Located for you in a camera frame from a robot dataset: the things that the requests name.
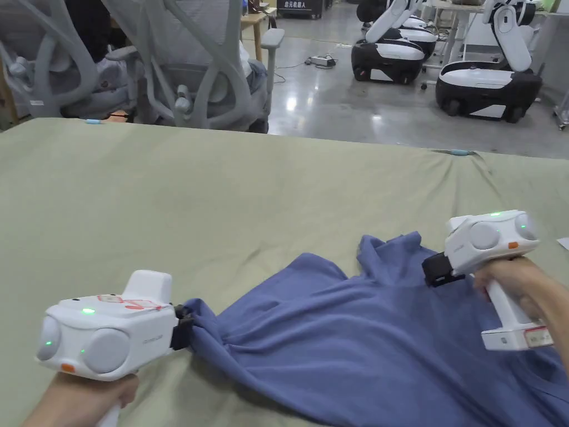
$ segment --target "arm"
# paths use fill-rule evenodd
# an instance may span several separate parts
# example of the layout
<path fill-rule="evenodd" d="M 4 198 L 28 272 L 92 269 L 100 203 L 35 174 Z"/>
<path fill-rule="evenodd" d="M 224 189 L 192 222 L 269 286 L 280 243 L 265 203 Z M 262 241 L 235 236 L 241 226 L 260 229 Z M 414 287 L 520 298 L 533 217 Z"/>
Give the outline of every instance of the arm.
<path fill-rule="evenodd" d="M 22 427 L 92 427 L 116 402 L 134 400 L 138 377 L 105 383 L 59 372 Z"/>
<path fill-rule="evenodd" d="M 569 373 L 569 291 L 527 258 L 490 262 L 475 274 L 475 287 L 484 290 L 491 280 L 518 298 L 531 318 L 546 324 Z"/>

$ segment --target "concrete floor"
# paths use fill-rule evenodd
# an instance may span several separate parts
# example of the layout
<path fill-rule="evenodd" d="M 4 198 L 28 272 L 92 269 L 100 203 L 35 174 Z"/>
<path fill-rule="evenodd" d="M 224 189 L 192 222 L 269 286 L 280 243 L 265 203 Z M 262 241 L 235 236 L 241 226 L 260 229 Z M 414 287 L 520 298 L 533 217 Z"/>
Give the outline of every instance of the concrete floor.
<path fill-rule="evenodd" d="M 569 133 L 558 130 L 550 105 L 535 103 L 515 125 L 448 117 L 435 103 L 434 87 L 419 89 L 425 75 L 409 86 L 356 81 L 351 46 L 341 45 L 361 38 L 355 5 L 336 3 L 320 20 L 280 18 L 278 26 L 286 38 L 277 73 L 286 81 L 274 88 L 271 134 L 569 159 Z M 252 37 L 244 33 L 252 52 L 247 39 Z M 325 54 L 339 60 L 334 69 L 303 64 Z"/>

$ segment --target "office chair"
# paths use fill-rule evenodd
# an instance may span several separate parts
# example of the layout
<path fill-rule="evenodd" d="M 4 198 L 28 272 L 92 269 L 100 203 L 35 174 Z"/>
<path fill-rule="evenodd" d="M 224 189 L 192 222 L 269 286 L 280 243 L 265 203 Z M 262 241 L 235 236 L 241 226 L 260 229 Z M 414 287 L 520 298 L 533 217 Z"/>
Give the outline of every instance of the office chair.
<path fill-rule="evenodd" d="M 138 50 L 151 107 L 176 126 L 268 131 L 276 49 L 270 29 L 268 73 L 258 61 L 254 84 L 240 60 L 241 0 L 103 0 Z"/>
<path fill-rule="evenodd" d="M 105 118 L 137 104 L 142 63 L 135 52 L 110 52 L 95 64 L 65 0 L 0 0 L 2 72 L 33 117 Z M 106 76 L 124 71 L 122 86 Z"/>

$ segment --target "human hand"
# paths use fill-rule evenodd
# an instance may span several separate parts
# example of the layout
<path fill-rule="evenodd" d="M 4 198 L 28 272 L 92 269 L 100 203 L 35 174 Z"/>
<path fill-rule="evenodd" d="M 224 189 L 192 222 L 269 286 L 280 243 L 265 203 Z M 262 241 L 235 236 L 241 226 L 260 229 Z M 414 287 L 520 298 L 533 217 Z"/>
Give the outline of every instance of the human hand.
<path fill-rule="evenodd" d="M 116 403 L 131 403 L 138 383 L 136 375 L 105 382 L 58 372 L 22 427 L 94 427 Z"/>
<path fill-rule="evenodd" d="M 525 257 L 512 260 L 496 260 L 486 264 L 475 273 L 474 286 L 485 292 L 492 280 L 496 280 L 531 318 L 543 318 L 538 300 L 548 288 L 557 283 L 546 275 L 536 264 Z"/>

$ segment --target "white paper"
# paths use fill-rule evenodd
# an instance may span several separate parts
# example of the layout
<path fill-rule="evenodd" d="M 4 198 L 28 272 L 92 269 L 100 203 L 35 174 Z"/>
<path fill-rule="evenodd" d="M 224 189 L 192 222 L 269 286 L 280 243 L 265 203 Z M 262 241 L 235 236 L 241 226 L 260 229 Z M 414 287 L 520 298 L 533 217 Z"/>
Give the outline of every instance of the white paper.
<path fill-rule="evenodd" d="M 559 244 L 569 251 L 569 237 L 563 237 L 562 239 L 557 239 Z"/>

